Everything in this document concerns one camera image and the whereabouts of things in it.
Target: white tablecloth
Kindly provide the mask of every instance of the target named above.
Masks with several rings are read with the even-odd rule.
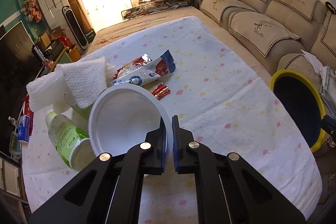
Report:
[[[315,159],[299,129],[265,83],[233,51],[219,42],[196,17],[137,32],[83,58],[106,56],[118,67],[148,53],[154,59],[169,49],[176,71],[164,79],[171,94],[160,100],[169,116],[215,153],[238,152],[268,179],[306,218],[322,190]],[[36,210],[76,172],[67,168],[47,135],[44,118],[35,113],[29,145],[22,149],[28,201]],[[66,115],[84,130],[75,113]],[[139,223],[197,223],[192,175],[144,179]]]

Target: red candy wrapper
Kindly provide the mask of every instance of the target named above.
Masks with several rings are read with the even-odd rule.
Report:
[[[170,89],[164,83],[159,83],[157,85],[157,88],[152,92],[154,97],[157,98],[158,100],[162,99],[169,93],[170,93]]]
[[[33,119],[34,119],[34,112],[32,112],[30,110],[30,106],[29,106],[29,95],[27,95],[26,97],[24,97],[23,102],[25,104],[24,108],[23,108],[23,114],[27,115],[30,118],[30,122],[29,122],[29,133],[28,135],[31,136],[32,132],[33,132]]]

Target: television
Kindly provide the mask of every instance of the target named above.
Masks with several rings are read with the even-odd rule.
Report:
[[[20,21],[0,38],[0,151],[10,156],[10,134],[15,127],[8,117],[18,118],[26,85],[42,68],[31,48],[33,41]]]

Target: small bottle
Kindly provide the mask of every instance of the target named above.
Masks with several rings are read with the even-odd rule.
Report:
[[[48,113],[45,121],[49,139],[67,166],[81,171],[96,158],[88,134],[68,117],[52,111]]]
[[[11,118],[11,116],[8,117],[8,120],[10,121],[10,123],[13,125],[13,126],[17,126],[17,120],[14,119],[14,118]]]

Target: blue tissue pack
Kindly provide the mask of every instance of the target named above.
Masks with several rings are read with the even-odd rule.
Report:
[[[22,115],[19,119],[19,125],[17,127],[17,141],[26,142],[29,141],[29,122],[30,117]]]

